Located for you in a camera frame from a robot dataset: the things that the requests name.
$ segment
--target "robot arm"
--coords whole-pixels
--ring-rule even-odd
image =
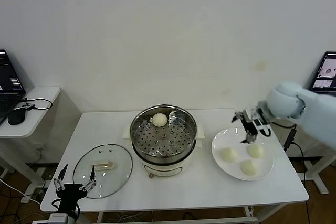
[[[256,108],[235,114],[233,121],[240,119],[246,130],[244,143],[253,142],[258,132],[269,136],[269,124],[280,118],[302,126],[308,135],[336,148],[336,98],[330,95],[285,82],[277,85]]]

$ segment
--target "white desk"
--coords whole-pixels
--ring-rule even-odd
[[[27,88],[26,92],[24,97],[27,99],[44,98],[54,102],[60,89],[59,87],[34,87]],[[35,104],[38,108],[50,106],[50,103],[46,101],[34,101],[31,103]],[[8,147],[6,142],[11,141],[12,138],[29,137],[46,113],[47,110],[30,110],[26,112],[26,118],[21,124],[10,125],[8,119],[6,119],[6,121],[0,125],[0,157],[32,182],[27,188],[26,194],[31,194],[35,188],[43,186],[44,180],[40,175],[44,172],[44,169],[39,169],[37,173],[34,172],[20,160],[15,150]],[[23,198],[23,202],[29,202],[29,200],[27,201],[27,199]]]
[[[134,167],[130,179],[120,191],[110,197],[80,200],[82,212],[273,205],[261,211],[258,217],[239,218],[231,222],[248,223],[263,221],[284,204],[308,200],[308,194],[274,132],[265,141],[274,154],[272,172],[263,180],[246,182],[222,171],[211,155],[211,141],[217,132],[227,127],[241,127],[240,122],[230,123],[234,110],[190,112],[196,122],[203,125],[205,140],[202,148],[195,149],[190,165],[179,175],[150,179],[148,173],[142,169],[132,147],[122,138],[125,127],[131,123],[137,112],[96,112],[81,116],[54,177],[69,164],[64,183],[72,183],[75,165],[87,151],[98,145],[114,143],[124,146],[132,155]],[[56,198],[55,188],[51,185],[43,199],[41,210],[55,211],[50,203]]]

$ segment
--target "cable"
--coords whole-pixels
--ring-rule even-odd
[[[278,124],[278,123],[275,123],[275,122],[272,122],[272,124],[275,124],[276,126],[279,126],[281,128],[284,128],[284,129],[291,129],[291,128],[296,127],[296,124],[293,124],[293,125],[290,125],[290,126],[284,126],[284,125],[281,125],[281,124]]]
[[[79,218],[79,215],[80,215],[80,208],[79,208],[79,205],[78,205],[78,203],[76,203],[76,207],[77,207],[77,209],[78,209],[78,213],[77,213],[77,219],[76,219],[76,221],[78,220],[78,218]]]
[[[183,215],[183,220],[185,220],[186,215],[190,215],[191,217],[194,218],[194,220],[197,220],[197,218],[195,216],[193,216],[193,214],[191,212],[185,212]]]
[[[61,201],[61,199],[55,199],[55,200],[51,203],[51,205],[52,205],[53,207],[55,207],[55,208],[58,209],[58,206],[55,205],[55,203],[56,203],[56,202],[59,202],[59,201]]]
[[[1,178],[0,178],[0,181],[1,181],[2,183],[4,183],[6,186],[10,187],[11,189],[16,190],[17,192],[19,192],[19,193],[22,194],[23,196],[29,198],[29,197],[28,197],[27,195],[25,195],[23,192],[19,191],[18,189],[14,188],[13,186],[10,186],[10,185],[7,184],[6,182],[4,182]],[[37,204],[39,204],[39,205],[41,205],[40,202],[38,202],[38,201],[36,201],[36,200],[34,200],[34,199],[30,199],[30,200],[33,201],[33,202],[35,202],[35,203],[37,203]]]
[[[18,205],[17,208],[16,208],[16,212],[15,212],[15,216],[14,216],[14,221],[15,221],[15,217],[18,216],[20,206],[21,206],[21,200],[20,200],[20,202],[19,202],[19,205]]]
[[[131,218],[131,219],[132,219],[132,217],[138,216],[138,215],[140,215],[140,214],[143,214],[143,212],[138,212],[137,214],[135,214],[135,215],[130,215],[130,216],[128,216],[128,215],[121,216],[121,217],[119,218],[118,223],[120,223],[121,221],[126,220],[126,219],[128,219],[128,218]]]
[[[33,195],[37,195],[37,194],[40,194],[40,193],[35,193],[35,194],[27,194],[27,196],[33,196]],[[15,197],[10,197],[8,195],[4,195],[4,194],[0,194],[0,196],[3,196],[3,197],[6,197],[6,198],[11,198],[11,199],[21,199],[23,198],[24,196],[15,196]]]
[[[35,163],[37,163],[37,162],[39,162],[40,160],[41,160],[41,158],[42,158],[42,149],[40,148],[40,149],[38,149],[39,151],[40,151],[40,156],[39,156],[39,158],[37,159],[37,160],[35,160],[34,162],[32,162],[30,165],[29,165],[29,167],[31,167],[32,165],[34,165]]]
[[[27,217],[32,216],[32,215],[40,215],[40,216],[42,216],[45,220],[48,219],[47,217],[45,217],[44,215],[40,214],[39,212],[33,212],[32,214],[30,214],[30,215],[26,215],[25,217],[23,217],[23,218],[21,218],[21,219],[15,221],[15,222],[13,222],[13,224],[16,224],[16,223],[18,223],[18,222],[20,222],[20,221],[26,219]]]
[[[9,189],[9,195],[12,196],[12,190],[10,188]],[[7,203],[7,206],[5,208],[5,211],[4,211],[4,214],[2,215],[1,219],[0,219],[0,223],[2,222],[2,220],[4,219],[4,215],[6,214],[7,210],[8,210],[8,207],[9,207],[9,204],[11,203],[11,198],[9,198],[8,200],[8,203]]]
[[[37,108],[37,107],[34,107],[33,109],[34,110],[49,110],[51,107],[53,107],[53,103],[47,99],[44,99],[44,98],[37,98],[37,99],[27,99],[27,98],[23,98],[21,100],[19,100],[19,102],[32,102],[32,101],[38,101],[38,100],[43,100],[43,101],[47,101],[50,103],[50,106],[47,107],[47,108]]]
[[[19,224],[21,224],[21,217],[18,214],[15,214],[14,221],[15,221],[15,218],[17,218],[19,220]]]
[[[304,185],[304,187],[306,187],[306,171],[307,170],[306,170],[306,166],[305,166],[305,159],[304,159],[305,157],[303,155],[303,151],[302,151],[300,145],[298,145],[297,143],[294,143],[294,142],[292,142],[292,144],[299,147],[302,158],[303,158],[303,161],[302,161],[302,163],[303,163],[303,185]],[[310,224],[309,209],[308,209],[308,202],[307,201],[306,201],[306,212],[307,212],[308,223]]]

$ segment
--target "black cable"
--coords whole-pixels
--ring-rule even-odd
[[[11,188],[8,188],[9,189],[9,195],[10,196],[12,196],[12,189]],[[8,210],[8,207],[9,207],[9,204],[11,203],[11,198],[9,198],[9,200],[8,200],[8,203],[7,203],[7,206],[6,206],[6,208],[5,208],[5,211],[4,211],[4,213],[2,214],[2,216],[1,216],[1,219],[0,219],[0,223],[3,221],[3,219],[4,219],[4,216],[5,216],[5,214],[6,214],[6,212],[7,212],[7,210]]]
[[[19,213],[20,206],[21,206],[21,200],[19,202],[19,205],[16,208],[16,212],[15,212],[15,216],[14,216],[14,222],[15,222],[15,217],[19,215],[18,213]]]
[[[36,195],[36,194],[39,194],[39,193],[35,193],[35,194],[27,194],[27,196],[33,196],[33,195]],[[0,196],[3,196],[3,197],[6,197],[6,198],[11,198],[11,199],[21,199],[21,198],[24,198],[25,196],[15,196],[15,197],[10,197],[8,195],[4,195],[4,194],[1,194],[0,193]]]
[[[56,207],[56,208],[58,209],[58,206],[55,205],[55,203],[56,203],[56,202],[59,202],[59,201],[61,201],[61,199],[55,199],[55,200],[51,203],[51,205],[52,205],[53,207]]]
[[[186,215],[190,215],[191,217],[194,218],[194,220],[197,220],[195,216],[193,216],[193,214],[191,212],[185,212],[183,215],[183,220],[185,220]]]
[[[78,203],[76,203],[76,207],[77,207],[77,209],[78,209],[78,213],[77,213],[77,219],[76,219],[75,221],[77,221],[77,220],[78,220],[78,218],[79,218],[79,215],[80,215],[80,208],[79,208],[79,205],[78,205]]]
[[[18,219],[18,223],[21,224],[21,217],[19,216],[19,214],[15,214],[14,216],[14,222],[15,222],[15,218]]]
[[[302,161],[303,162],[303,185],[304,185],[304,187],[306,187],[306,171],[307,170],[306,170],[306,166],[305,166],[305,159],[304,159],[305,157],[303,155],[303,151],[302,151],[300,145],[298,145],[297,143],[294,143],[294,142],[292,142],[292,144],[299,147],[302,158],[303,158],[303,161]],[[308,223],[310,224],[309,209],[308,209],[308,202],[307,201],[306,201],[306,212],[307,212]]]
[[[281,125],[281,124],[278,124],[278,123],[275,123],[275,122],[272,122],[272,124],[275,124],[276,126],[279,126],[281,128],[285,128],[285,129],[291,129],[291,128],[296,127],[296,124],[293,124],[293,125],[290,125],[290,126],[284,126],[284,125]]]
[[[47,107],[47,108],[37,108],[37,107],[34,107],[33,109],[34,110],[49,110],[51,107],[53,107],[53,103],[47,99],[44,99],[44,98],[37,98],[37,99],[27,99],[27,98],[23,98],[21,100],[19,100],[19,102],[32,102],[32,101],[38,101],[38,100],[43,100],[43,101],[47,101],[50,103],[50,106]]]

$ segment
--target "pot lid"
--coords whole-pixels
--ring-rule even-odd
[[[72,176],[73,182],[86,184],[93,165],[97,184],[87,198],[100,199],[116,193],[126,184],[133,161],[130,153],[120,145],[100,145],[79,160]]]

